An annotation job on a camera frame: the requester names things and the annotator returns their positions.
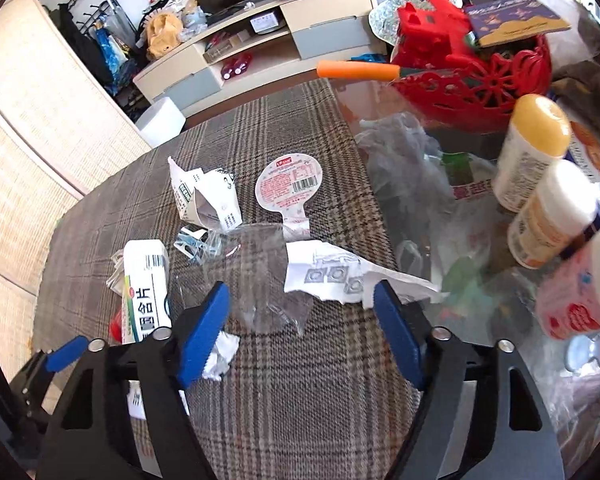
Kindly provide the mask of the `white green medicine box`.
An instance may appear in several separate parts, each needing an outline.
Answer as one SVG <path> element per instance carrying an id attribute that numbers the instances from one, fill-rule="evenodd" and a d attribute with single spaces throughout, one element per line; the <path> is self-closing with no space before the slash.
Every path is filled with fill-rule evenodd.
<path id="1" fill-rule="evenodd" d="M 159 327 L 172 327 L 168 304 L 169 257 L 161 240 L 129 240 L 111 256 L 107 286 L 121 299 L 110 324 L 114 340 L 142 342 Z"/>

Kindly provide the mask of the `clear plastic wrapper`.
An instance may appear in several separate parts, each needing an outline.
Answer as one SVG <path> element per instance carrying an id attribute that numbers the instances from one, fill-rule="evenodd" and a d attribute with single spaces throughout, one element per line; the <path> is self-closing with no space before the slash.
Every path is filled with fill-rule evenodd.
<path id="1" fill-rule="evenodd" d="M 304 292 L 284 292 L 286 240 L 279 223 L 242 224 L 221 235 L 219 258 L 201 266 L 183 263 L 173 270 L 170 301 L 175 310 L 197 307 L 217 282 L 230 292 L 230 317 L 245 330 L 272 334 L 304 333 L 313 300 Z"/>

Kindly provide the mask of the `torn white medicine box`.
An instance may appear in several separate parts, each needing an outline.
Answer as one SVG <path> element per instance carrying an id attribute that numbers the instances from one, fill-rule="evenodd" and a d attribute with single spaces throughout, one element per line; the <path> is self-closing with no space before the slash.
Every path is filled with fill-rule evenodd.
<path id="1" fill-rule="evenodd" d="M 230 232 L 242 225 L 233 176 L 216 168 L 184 170 L 168 158 L 171 186 L 181 220 L 201 228 Z"/>

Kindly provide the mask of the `white paper wrapper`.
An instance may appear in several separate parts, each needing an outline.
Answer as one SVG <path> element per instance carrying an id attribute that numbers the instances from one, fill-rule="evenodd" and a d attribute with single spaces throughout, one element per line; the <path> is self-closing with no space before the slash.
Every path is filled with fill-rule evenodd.
<path id="1" fill-rule="evenodd" d="M 284 292 L 306 292 L 321 301 L 360 302 L 373 307 L 375 285 L 387 280 L 403 302 L 440 302 L 445 293 L 430 281 L 378 266 L 353 252 L 320 240 L 286 244 Z"/>

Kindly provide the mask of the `round pink jelly lid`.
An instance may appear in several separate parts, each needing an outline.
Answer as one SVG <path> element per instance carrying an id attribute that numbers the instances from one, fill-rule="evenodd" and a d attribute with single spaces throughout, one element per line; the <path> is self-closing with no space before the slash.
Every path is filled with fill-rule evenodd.
<path id="1" fill-rule="evenodd" d="M 304 205 L 320 189 L 322 181 L 320 163 L 313 156 L 301 153 L 277 157 L 258 177 L 254 196 L 263 209 L 282 216 L 286 242 L 310 237 L 310 220 Z"/>

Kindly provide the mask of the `blue white torn wrapper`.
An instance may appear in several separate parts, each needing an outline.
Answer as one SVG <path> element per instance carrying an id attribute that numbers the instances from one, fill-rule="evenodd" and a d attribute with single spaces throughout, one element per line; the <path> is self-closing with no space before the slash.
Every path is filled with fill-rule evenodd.
<path id="1" fill-rule="evenodd" d="M 221 235 L 218 232 L 194 226 L 182 226 L 173 243 L 178 252 L 198 266 L 219 258 L 221 246 Z"/>

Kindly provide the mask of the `pink blue hairbrush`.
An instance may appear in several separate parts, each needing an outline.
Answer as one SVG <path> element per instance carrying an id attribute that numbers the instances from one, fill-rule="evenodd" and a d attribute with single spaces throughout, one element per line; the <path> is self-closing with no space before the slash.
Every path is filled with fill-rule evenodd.
<path id="1" fill-rule="evenodd" d="M 570 372 L 576 372 L 588 363 L 596 363 L 600 368 L 600 332 L 571 338 L 565 353 L 565 363 Z"/>

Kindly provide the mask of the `beige woven screen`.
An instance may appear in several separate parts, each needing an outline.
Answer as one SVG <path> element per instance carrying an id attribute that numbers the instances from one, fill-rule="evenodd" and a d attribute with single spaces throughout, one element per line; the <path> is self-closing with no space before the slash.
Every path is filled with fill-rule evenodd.
<path id="1" fill-rule="evenodd" d="M 34 311 L 60 218 L 149 146 L 38 0 L 0 9 L 0 365 L 33 351 Z"/>

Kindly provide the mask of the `white cap orange bottle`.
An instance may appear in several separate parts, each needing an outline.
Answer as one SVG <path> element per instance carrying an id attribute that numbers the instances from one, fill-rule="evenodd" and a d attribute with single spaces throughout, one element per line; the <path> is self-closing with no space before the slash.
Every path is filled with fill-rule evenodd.
<path id="1" fill-rule="evenodd" d="M 539 269 L 581 235 L 596 217 L 594 185 L 568 159 L 549 166 L 508 227 L 507 244 L 518 264 Z"/>

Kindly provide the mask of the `white stool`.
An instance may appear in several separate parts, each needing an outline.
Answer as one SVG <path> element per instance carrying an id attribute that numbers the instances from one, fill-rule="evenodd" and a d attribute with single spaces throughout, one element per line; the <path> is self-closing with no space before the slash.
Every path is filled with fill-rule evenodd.
<path id="1" fill-rule="evenodd" d="M 165 144 L 178 136 L 186 119 L 175 103 L 164 96 L 148 107 L 135 123 L 140 137 L 151 147 Z"/>

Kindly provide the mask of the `blue cookie tin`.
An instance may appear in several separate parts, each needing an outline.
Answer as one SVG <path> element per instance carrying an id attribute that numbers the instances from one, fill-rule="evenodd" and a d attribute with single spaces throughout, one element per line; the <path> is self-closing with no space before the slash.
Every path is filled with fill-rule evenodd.
<path id="1" fill-rule="evenodd" d="M 577 119 L 570 120 L 572 138 L 568 154 L 596 187 L 600 204 L 600 136 Z"/>

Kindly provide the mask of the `yellow cap white bottle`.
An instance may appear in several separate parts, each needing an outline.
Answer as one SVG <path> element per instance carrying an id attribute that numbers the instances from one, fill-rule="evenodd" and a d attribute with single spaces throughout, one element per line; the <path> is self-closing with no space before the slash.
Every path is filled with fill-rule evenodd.
<path id="1" fill-rule="evenodd" d="M 554 101 L 534 93 L 518 99 L 492 179 L 498 203 L 520 211 L 547 168 L 565 156 L 570 138 L 569 119 Z"/>

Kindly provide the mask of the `red plastic basket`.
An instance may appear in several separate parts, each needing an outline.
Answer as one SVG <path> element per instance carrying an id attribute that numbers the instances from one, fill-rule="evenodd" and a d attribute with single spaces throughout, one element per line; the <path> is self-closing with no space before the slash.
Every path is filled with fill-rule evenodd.
<path id="1" fill-rule="evenodd" d="M 466 41 L 471 24 L 451 0 L 425 0 L 429 10 L 404 4 L 392 62 L 405 74 L 392 86 L 430 119 L 468 132 L 504 130 L 516 101 L 544 94 L 552 61 L 543 35 L 478 53 Z"/>

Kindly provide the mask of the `cream grey TV cabinet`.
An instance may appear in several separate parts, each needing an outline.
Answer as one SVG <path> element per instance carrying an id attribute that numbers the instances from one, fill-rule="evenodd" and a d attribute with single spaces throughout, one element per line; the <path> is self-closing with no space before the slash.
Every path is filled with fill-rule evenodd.
<path id="1" fill-rule="evenodd" d="M 149 63 L 133 79 L 155 103 L 167 96 L 187 117 L 245 92 L 315 70 L 386 52 L 368 14 L 377 0 L 262 0 L 219 21 Z"/>

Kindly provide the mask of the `orange handled knife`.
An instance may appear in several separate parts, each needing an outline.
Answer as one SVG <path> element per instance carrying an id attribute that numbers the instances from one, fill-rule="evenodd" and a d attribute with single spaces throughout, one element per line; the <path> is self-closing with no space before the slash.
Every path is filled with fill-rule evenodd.
<path id="1" fill-rule="evenodd" d="M 422 70 L 386 63 L 321 60 L 317 62 L 316 73 L 321 78 L 391 82 L 421 74 Z"/>

